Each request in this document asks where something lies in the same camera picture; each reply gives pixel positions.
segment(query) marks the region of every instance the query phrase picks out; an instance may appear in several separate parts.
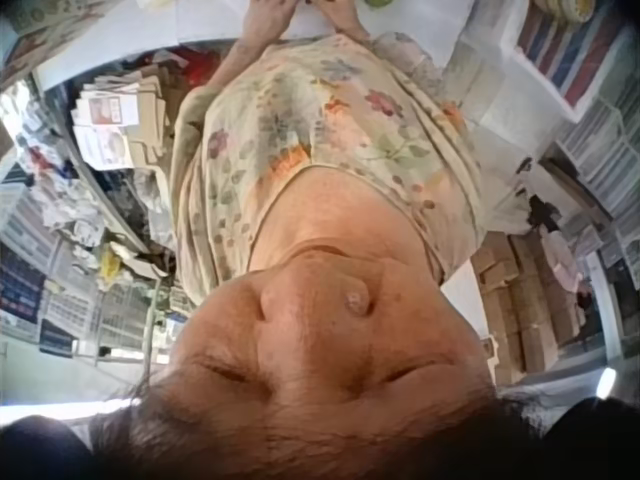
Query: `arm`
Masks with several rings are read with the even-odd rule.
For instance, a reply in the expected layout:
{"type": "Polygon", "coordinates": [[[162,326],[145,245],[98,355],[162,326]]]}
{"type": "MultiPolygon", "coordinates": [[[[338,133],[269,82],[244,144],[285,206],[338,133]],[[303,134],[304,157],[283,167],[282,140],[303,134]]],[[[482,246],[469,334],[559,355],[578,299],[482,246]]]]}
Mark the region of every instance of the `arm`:
{"type": "Polygon", "coordinates": [[[221,91],[255,63],[289,28],[298,0],[251,0],[242,37],[213,74],[208,87],[221,91]]]}

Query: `white wall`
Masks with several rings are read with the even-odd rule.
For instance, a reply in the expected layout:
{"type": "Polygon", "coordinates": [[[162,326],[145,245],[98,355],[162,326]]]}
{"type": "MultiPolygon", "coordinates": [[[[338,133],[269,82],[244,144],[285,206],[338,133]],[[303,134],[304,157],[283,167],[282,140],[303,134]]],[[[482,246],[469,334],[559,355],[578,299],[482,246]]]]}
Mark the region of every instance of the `white wall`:
{"type": "Polygon", "coordinates": [[[484,314],[480,287],[470,261],[460,267],[453,277],[442,286],[442,293],[467,319],[480,338],[489,336],[489,326],[484,314]]]}
{"type": "Polygon", "coordinates": [[[36,345],[0,335],[0,388],[5,405],[107,400],[128,393],[142,366],[67,359],[40,353],[36,345]]]}

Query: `shelf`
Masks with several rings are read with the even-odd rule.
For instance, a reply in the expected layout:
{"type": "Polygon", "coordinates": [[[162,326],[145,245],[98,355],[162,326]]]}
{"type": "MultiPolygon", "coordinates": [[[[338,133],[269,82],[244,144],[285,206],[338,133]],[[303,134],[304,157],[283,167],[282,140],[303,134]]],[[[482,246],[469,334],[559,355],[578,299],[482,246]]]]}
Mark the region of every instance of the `shelf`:
{"type": "Polygon", "coordinates": [[[75,167],[78,175],[82,179],[83,183],[86,187],[93,193],[95,199],[98,201],[98,205],[100,206],[100,210],[105,216],[105,220],[107,221],[107,226],[109,230],[116,234],[125,237],[130,246],[133,247],[139,253],[149,253],[149,249],[144,244],[144,242],[136,235],[136,233],[131,229],[131,227],[125,222],[120,213],[116,210],[116,208],[111,203],[111,200],[104,193],[100,185],[96,181],[95,177],[89,170],[87,164],[82,160],[82,156],[76,147],[76,144],[71,137],[67,127],[65,125],[65,121],[55,106],[49,105],[52,115],[54,116],[56,127],[58,128],[60,135],[64,139],[65,143],[69,147],[69,151],[71,153],[71,162],[75,167]]]}

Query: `striped fabric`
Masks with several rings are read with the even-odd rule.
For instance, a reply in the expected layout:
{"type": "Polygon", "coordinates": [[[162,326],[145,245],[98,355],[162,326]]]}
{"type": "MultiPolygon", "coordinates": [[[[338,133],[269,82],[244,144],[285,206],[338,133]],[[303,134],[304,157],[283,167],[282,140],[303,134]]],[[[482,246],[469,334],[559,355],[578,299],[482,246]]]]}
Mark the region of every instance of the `striped fabric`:
{"type": "Polygon", "coordinates": [[[612,0],[598,0],[595,15],[584,24],[557,20],[532,3],[518,45],[567,103],[575,107],[623,25],[612,0]]]}

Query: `cardboard box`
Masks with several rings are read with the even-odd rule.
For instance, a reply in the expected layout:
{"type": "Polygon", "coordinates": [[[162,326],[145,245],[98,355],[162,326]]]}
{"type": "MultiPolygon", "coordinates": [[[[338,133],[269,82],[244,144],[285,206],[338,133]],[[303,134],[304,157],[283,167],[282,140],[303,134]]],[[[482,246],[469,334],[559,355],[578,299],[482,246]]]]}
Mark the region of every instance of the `cardboard box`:
{"type": "Polygon", "coordinates": [[[522,275],[538,275],[538,267],[536,265],[535,257],[531,250],[527,239],[517,235],[512,235],[509,240],[513,246],[516,262],[522,275]]]}
{"type": "Polygon", "coordinates": [[[574,303],[551,314],[551,325],[558,344],[570,342],[580,334],[584,312],[574,303]]]}
{"type": "Polygon", "coordinates": [[[522,330],[522,351],[527,373],[543,373],[558,361],[558,344],[549,322],[522,330]]]}
{"type": "Polygon", "coordinates": [[[514,261],[515,256],[509,238],[501,232],[489,232],[482,243],[480,249],[471,257],[471,264],[479,275],[494,265],[505,262],[514,261]]]}
{"type": "Polygon", "coordinates": [[[488,270],[495,265],[495,263],[493,252],[486,247],[480,247],[480,249],[471,256],[471,265],[476,275],[488,270]]]}
{"type": "Polygon", "coordinates": [[[483,294],[482,302],[491,334],[507,336],[520,330],[508,288],[498,288],[483,294]]]}
{"type": "Polygon", "coordinates": [[[576,296],[564,290],[558,283],[544,255],[540,238],[530,234],[526,238],[526,244],[529,252],[535,253],[535,256],[533,253],[532,256],[547,300],[553,332],[556,341],[562,345],[580,334],[582,311],[577,307],[576,296]]]}
{"type": "Polygon", "coordinates": [[[536,276],[520,276],[509,285],[521,330],[551,322],[547,299],[536,276]]]}
{"type": "Polygon", "coordinates": [[[478,276],[481,292],[491,292],[496,288],[506,287],[508,283],[520,275],[515,260],[497,263],[478,276]]]}
{"type": "Polygon", "coordinates": [[[498,365],[495,368],[496,385],[506,387],[525,376],[524,353],[520,333],[494,336],[497,343],[498,365]]]}

